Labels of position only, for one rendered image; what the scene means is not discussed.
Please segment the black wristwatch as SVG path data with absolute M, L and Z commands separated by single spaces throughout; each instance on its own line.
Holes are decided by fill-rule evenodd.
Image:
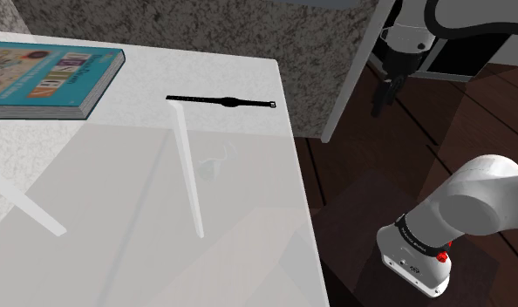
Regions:
M 189 96 L 167 95 L 166 99 L 177 100 L 177 101 L 187 101 L 187 102 L 197 102 L 197 103 L 209 103 L 209 104 L 216 104 L 216 105 L 221 105 L 221 106 L 226 106 L 226 107 L 261 106 L 261 107 L 276 108 L 275 101 L 256 101 L 256 100 L 238 99 L 238 98 L 233 98 L 233 97 L 208 98 L 208 97 L 189 97 Z

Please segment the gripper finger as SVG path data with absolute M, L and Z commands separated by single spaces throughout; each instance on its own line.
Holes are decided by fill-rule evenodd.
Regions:
M 387 92 L 387 103 L 392 104 L 395 100 L 396 95 L 398 92 L 402 89 L 402 87 L 405 84 L 405 81 L 407 79 L 406 75 L 398 75 L 397 77 L 394 77 L 391 81 L 390 88 Z
M 371 116 L 373 118 L 377 118 L 381 110 L 383 108 L 383 105 L 385 103 L 385 97 L 389 90 L 389 82 L 388 81 L 382 81 L 379 85 L 377 90 L 375 91 L 373 100 L 372 100 L 372 110 L 371 110 Z

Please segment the white table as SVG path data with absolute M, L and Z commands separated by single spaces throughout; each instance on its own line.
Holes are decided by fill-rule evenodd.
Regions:
M 89 119 L 0 120 L 0 307 L 329 307 L 277 62 L 123 50 Z

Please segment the teal paperback book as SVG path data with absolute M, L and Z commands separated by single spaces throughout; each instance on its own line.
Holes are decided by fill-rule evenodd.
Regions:
M 121 49 L 0 41 L 0 119 L 85 120 L 125 62 Z

